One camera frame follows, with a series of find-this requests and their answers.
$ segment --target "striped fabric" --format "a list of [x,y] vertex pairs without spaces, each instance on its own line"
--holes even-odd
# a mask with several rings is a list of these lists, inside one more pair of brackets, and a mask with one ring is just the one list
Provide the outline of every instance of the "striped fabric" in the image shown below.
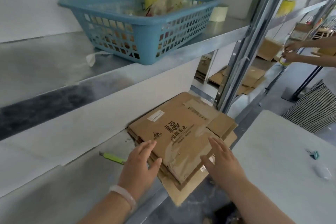
[[316,133],[336,122],[336,95],[321,81],[282,115],[305,130]]

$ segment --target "forearm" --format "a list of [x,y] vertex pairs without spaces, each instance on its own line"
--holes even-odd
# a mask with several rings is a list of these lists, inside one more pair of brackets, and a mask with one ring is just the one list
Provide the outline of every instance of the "forearm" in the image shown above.
[[300,55],[297,57],[296,62],[311,64],[315,66],[322,66],[322,67],[336,67],[336,57],[335,56],[312,57],[312,56]]
[[228,194],[247,224],[295,224],[247,179],[238,182]]
[[303,41],[302,47],[333,48],[336,47],[336,36],[325,37],[318,40]]
[[131,206],[118,193],[110,192],[98,205],[96,205],[78,224],[121,224]]

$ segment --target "white mouse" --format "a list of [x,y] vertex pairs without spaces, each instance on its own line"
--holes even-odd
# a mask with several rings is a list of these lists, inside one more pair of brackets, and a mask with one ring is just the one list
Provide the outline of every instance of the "white mouse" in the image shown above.
[[322,164],[314,165],[313,169],[318,177],[321,177],[326,180],[330,180],[332,178],[332,175],[329,169]]

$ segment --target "bangle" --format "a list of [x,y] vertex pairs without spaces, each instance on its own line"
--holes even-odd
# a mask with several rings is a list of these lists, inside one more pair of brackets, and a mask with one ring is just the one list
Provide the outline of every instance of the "bangle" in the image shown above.
[[120,194],[124,199],[126,199],[126,201],[129,203],[129,205],[131,206],[131,213],[134,212],[136,206],[137,206],[137,203],[136,201],[134,200],[134,198],[132,197],[132,195],[124,188],[118,186],[118,185],[114,185],[114,186],[111,186],[109,191],[114,191],[114,192],[117,192],[118,194]]

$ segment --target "basket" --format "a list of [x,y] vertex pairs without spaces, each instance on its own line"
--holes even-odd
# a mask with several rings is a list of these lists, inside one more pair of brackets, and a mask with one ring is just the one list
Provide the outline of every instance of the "basket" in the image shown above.
[[143,11],[144,0],[60,0],[70,8],[91,43],[125,59],[151,65],[202,33],[219,0],[196,3],[155,17],[130,16]]

